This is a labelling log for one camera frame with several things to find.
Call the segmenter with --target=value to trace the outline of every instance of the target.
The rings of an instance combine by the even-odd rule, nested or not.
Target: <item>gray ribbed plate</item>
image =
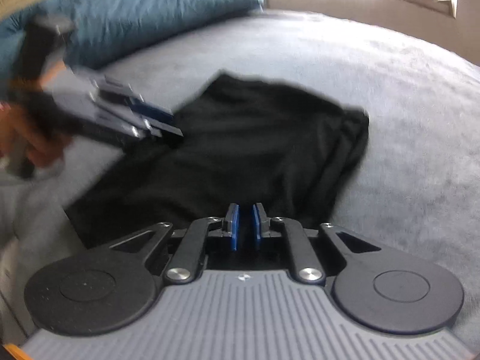
[[[448,330],[415,337],[350,321],[321,287],[285,271],[205,271],[170,286],[126,328],[96,337],[40,330],[23,349],[34,360],[471,360]]]

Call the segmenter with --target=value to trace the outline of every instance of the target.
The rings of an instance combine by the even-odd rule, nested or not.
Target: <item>teal pillow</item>
[[[62,14],[77,30],[65,62],[100,68],[132,52],[226,17],[260,8],[263,0],[42,0],[0,22],[0,77],[18,53],[28,21]]]

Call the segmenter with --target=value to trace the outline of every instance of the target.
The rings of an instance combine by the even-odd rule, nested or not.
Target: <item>black garment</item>
[[[299,88],[221,75],[175,122],[178,149],[131,150],[69,207],[87,247],[156,222],[223,216],[230,203],[261,202],[269,216],[316,227],[362,157],[369,120]]]

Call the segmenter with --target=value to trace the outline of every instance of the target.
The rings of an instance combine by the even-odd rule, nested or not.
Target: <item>mattress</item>
[[[466,293],[453,331],[480,350],[478,67],[384,28],[270,11],[172,38],[106,70],[172,110],[221,70],[300,85],[365,108],[367,153],[331,221],[453,272]],[[64,168],[34,182],[1,181],[3,239],[19,239],[15,283],[6,297],[27,332],[33,328],[22,302],[27,278],[81,249],[62,207],[120,155],[77,139]]]

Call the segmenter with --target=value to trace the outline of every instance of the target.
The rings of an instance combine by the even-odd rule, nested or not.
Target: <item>human hand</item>
[[[63,150],[71,142],[71,137],[63,134],[46,138],[22,107],[0,103],[0,157],[11,153],[18,137],[28,141],[26,156],[40,168],[62,158]]]

